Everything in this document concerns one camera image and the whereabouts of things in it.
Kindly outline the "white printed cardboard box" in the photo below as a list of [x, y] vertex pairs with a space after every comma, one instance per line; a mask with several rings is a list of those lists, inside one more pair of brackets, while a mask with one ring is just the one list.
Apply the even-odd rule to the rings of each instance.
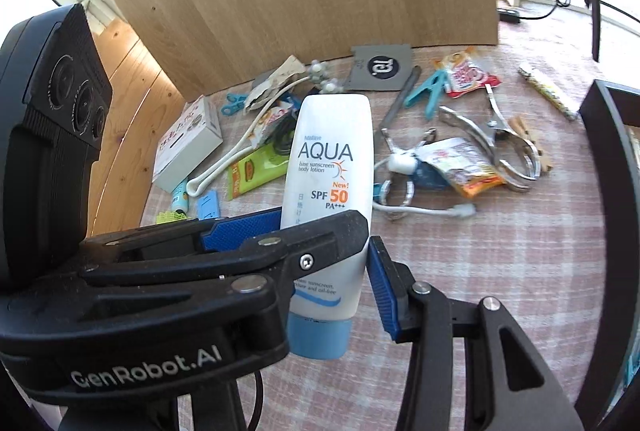
[[173, 192], [223, 141], [217, 110], [201, 95], [160, 138], [152, 183]]

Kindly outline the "large steel clamp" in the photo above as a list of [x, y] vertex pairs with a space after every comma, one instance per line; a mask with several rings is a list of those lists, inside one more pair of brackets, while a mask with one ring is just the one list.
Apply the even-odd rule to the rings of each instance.
[[469, 135], [506, 181], [506, 186], [517, 192], [530, 191], [541, 176], [536, 148], [512, 130], [492, 87], [486, 85], [485, 93], [489, 117], [484, 122], [475, 122], [448, 106], [438, 107], [438, 119]]

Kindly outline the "grey metal spoon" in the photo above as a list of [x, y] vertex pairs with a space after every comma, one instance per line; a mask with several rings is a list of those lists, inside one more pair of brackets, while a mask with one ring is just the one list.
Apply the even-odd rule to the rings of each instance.
[[374, 133], [374, 145], [378, 146], [383, 137], [383, 131], [386, 128], [389, 128], [392, 124], [394, 118], [397, 116], [399, 110], [404, 107], [405, 99], [408, 97], [410, 92], [413, 90], [413, 87], [416, 86], [416, 82], [418, 82], [422, 73], [422, 68], [420, 66], [414, 66], [406, 80], [405, 84], [401, 87], [400, 91], [396, 95], [396, 98], [393, 101], [393, 104], [390, 106], [390, 109], [387, 110], [385, 116], [382, 121], [378, 125]]

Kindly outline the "red coffee mate sachet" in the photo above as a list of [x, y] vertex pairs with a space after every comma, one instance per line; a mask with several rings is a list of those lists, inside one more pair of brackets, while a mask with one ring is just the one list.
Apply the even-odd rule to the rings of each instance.
[[495, 88], [501, 84], [498, 76], [487, 70], [475, 46], [435, 59], [434, 67], [446, 73], [445, 93], [452, 99], [485, 90], [486, 85]]

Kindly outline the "white ball massage roller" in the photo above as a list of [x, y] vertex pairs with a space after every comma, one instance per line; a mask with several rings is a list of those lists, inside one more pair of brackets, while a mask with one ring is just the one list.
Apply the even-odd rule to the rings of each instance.
[[296, 86], [308, 83], [317, 87], [321, 93], [326, 93], [326, 90], [329, 94], [342, 91], [341, 84], [330, 76], [327, 61], [314, 59], [309, 65], [304, 65], [295, 56], [290, 56], [280, 67], [269, 73], [267, 78], [252, 87], [243, 106], [244, 113], [256, 111], [252, 123], [224, 157], [186, 183], [186, 193], [192, 198], [200, 197], [232, 163], [262, 146], [274, 131], [274, 122], [285, 116], [285, 111], [280, 112], [283, 97]]

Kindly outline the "blue phone stand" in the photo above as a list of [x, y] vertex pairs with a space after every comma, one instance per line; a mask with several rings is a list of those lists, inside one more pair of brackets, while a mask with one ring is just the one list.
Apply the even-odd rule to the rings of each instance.
[[198, 219], [215, 220], [220, 217], [219, 199], [216, 190], [210, 190], [198, 198]]

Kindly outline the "teal plastic clothespin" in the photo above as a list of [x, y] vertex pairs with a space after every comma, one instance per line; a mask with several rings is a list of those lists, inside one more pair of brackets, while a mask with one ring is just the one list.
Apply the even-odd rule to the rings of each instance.
[[427, 98], [424, 114], [427, 121], [434, 119], [440, 96], [444, 94], [448, 84], [448, 74], [445, 70], [436, 70], [422, 84], [412, 90], [404, 100], [404, 107], [410, 108]]

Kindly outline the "small blue bottle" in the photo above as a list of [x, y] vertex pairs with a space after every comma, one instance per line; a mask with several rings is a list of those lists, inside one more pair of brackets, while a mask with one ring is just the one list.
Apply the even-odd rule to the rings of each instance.
[[392, 154], [387, 160], [387, 169], [408, 177], [416, 188], [445, 190], [450, 187], [434, 166], [414, 154]]

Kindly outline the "white orange snack packet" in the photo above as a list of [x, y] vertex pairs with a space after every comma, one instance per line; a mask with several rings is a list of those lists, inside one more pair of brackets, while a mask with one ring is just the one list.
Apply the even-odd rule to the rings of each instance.
[[463, 137], [421, 146], [416, 157], [431, 165], [462, 197], [473, 199], [506, 183], [484, 152]]

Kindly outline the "wooden clothespin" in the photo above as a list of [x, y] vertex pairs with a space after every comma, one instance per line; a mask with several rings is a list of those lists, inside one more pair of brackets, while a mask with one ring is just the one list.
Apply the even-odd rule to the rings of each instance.
[[537, 134], [528, 125], [523, 116], [514, 116], [508, 120], [508, 123], [513, 131], [518, 133], [519, 136], [524, 137], [530, 143], [532, 143], [537, 151], [538, 158], [540, 160], [541, 173], [548, 174], [553, 169], [553, 163], [548, 155], [548, 151], [544, 149], [539, 143]]

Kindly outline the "patterned lighter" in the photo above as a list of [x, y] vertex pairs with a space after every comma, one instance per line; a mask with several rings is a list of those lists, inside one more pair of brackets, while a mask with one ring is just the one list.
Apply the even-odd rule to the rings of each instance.
[[577, 102], [550, 76], [526, 65], [518, 67], [518, 74], [542, 97], [547, 99], [555, 109], [559, 110], [567, 120], [575, 121], [577, 119], [579, 109]]

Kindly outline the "blue scissor-shaped clip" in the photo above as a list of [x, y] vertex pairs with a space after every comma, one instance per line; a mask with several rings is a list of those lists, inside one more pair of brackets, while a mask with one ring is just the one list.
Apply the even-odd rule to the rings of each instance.
[[235, 113], [238, 113], [244, 109], [246, 100], [246, 94], [228, 93], [226, 95], [226, 101], [220, 108], [220, 111], [224, 116], [231, 117]]

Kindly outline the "yellow shuttlecock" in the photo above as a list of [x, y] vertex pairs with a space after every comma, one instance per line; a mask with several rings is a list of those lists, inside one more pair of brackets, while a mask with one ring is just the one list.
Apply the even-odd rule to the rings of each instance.
[[182, 211], [162, 211], [156, 214], [156, 224], [175, 223], [186, 221], [189, 217]]

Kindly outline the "light blue cream tube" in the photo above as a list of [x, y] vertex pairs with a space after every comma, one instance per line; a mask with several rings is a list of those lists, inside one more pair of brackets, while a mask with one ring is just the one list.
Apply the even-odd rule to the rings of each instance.
[[171, 210], [179, 214], [189, 212], [189, 195], [186, 192], [188, 180], [180, 182], [171, 193]]

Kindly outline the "white Aqua sunscreen tube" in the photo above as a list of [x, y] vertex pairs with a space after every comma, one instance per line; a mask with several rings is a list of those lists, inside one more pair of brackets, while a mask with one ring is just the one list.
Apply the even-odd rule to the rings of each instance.
[[[312, 95], [300, 107], [281, 226], [348, 210], [372, 217], [371, 106], [361, 94]], [[288, 315], [291, 352], [306, 359], [339, 359], [347, 349], [360, 300], [367, 245], [347, 259], [295, 283]]]

